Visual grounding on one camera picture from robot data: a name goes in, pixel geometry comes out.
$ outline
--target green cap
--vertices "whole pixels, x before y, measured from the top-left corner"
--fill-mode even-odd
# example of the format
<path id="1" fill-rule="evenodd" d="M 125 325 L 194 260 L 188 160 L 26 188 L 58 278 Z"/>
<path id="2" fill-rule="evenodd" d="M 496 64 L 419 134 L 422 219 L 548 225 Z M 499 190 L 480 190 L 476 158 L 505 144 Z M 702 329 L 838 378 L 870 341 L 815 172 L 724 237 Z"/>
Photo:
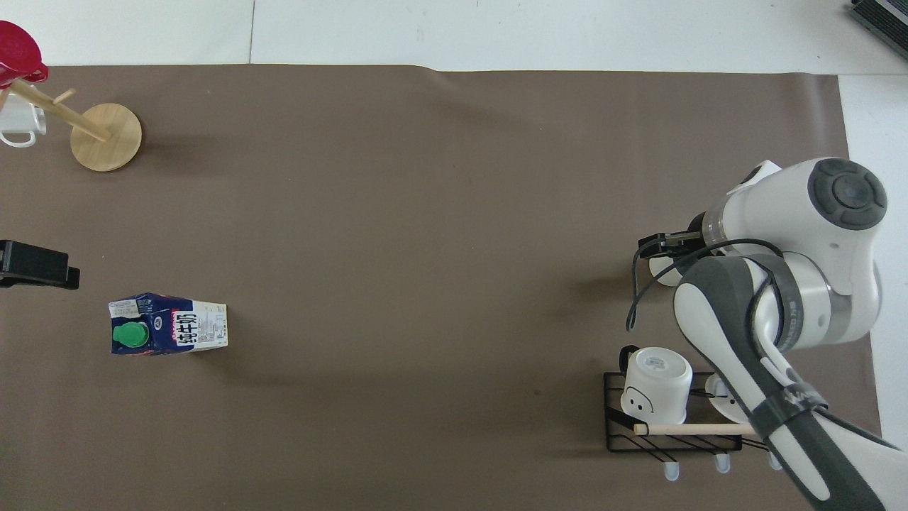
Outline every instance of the green cap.
<path id="1" fill-rule="evenodd" d="M 139 347 L 148 342 L 148 326 L 132 321 L 113 328 L 113 340 L 127 347 Z"/>

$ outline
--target black mug handle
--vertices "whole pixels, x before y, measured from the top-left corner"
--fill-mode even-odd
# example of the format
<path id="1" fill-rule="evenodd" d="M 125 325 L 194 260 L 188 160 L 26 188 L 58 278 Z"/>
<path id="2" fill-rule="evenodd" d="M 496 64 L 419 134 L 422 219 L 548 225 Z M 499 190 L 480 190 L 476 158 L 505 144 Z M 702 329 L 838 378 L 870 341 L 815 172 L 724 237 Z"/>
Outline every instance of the black mug handle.
<path id="1" fill-rule="evenodd" d="M 621 353 L 618 354 L 618 370 L 621 371 L 623 376 L 627 376 L 627 360 L 630 358 L 631 354 L 637 351 L 638 347 L 634 345 L 627 345 L 621 348 Z"/>

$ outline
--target white mug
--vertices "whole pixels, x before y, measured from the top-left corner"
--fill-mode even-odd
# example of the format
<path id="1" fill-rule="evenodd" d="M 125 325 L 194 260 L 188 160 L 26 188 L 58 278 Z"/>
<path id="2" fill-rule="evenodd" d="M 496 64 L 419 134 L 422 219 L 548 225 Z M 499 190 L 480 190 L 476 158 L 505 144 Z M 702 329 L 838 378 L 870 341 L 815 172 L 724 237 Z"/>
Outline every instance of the white mug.
<path id="1" fill-rule="evenodd" d="M 625 375 L 621 409 L 649 424 L 681 424 L 694 370 L 681 355 L 663 347 L 625 346 L 618 364 Z"/>
<path id="2" fill-rule="evenodd" d="M 28 140 L 14 142 L 6 138 L 10 134 L 28 134 Z M 0 108 L 0 140 L 12 147 L 31 147 L 37 140 L 37 134 L 47 133 L 44 110 L 25 101 L 15 94 L 6 97 Z"/>

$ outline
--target milk carton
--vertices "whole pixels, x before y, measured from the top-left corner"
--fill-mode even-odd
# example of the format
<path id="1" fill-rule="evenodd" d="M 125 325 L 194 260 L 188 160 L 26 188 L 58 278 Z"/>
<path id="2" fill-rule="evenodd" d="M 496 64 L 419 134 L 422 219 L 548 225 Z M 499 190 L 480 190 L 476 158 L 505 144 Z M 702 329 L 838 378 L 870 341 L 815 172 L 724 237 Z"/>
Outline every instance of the milk carton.
<path id="1" fill-rule="evenodd" d="M 227 306 L 143 293 L 107 305 L 111 353 L 166 355 L 227 346 Z"/>

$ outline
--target wooden handle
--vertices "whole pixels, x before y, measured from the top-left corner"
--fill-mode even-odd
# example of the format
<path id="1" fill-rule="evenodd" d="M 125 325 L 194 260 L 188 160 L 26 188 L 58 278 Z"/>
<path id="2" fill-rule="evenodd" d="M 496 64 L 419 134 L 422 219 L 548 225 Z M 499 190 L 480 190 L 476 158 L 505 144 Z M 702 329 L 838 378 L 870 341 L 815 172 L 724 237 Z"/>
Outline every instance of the wooden handle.
<path id="1" fill-rule="evenodd" d="M 49 114 L 54 114 L 62 118 L 70 125 L 81 129 L 88 135 L 91 135 L 93 138 L 100 140 L 101 142 L 107 142 L 111 137 L 111 132 L 93 123 L 92 121 L 89 121 L 82 115 L 77 114 L 75 111 L 70 109 L 69 106 L 55 105 L 54 100 L 51 98 L 51 96 L 46 95 L 38 89 L 33 88 L 22 78 L 16 78 L 15 80 L 13 80 L 13 83 L 9 85 L 9 89 L 15 92 L 17 95 L 20 95 L 32 105 L 43 109 Z"/>
<path id="2" fill-rule="evenodd" d="M 749 424 L 636 424 L 634 435 L 755 435 Z"/>
<path id="3" fill-rule="evenodd" d="M 54 101 L 52 101 L 51 103 L 53 103 L 54 105 L 60 105 L 63 101 L 66 101 L 67 99 L 73 97 L 74 94 L 75 94 L 75 89 L 69 89 L 68 91 L 55 97 Z"/>

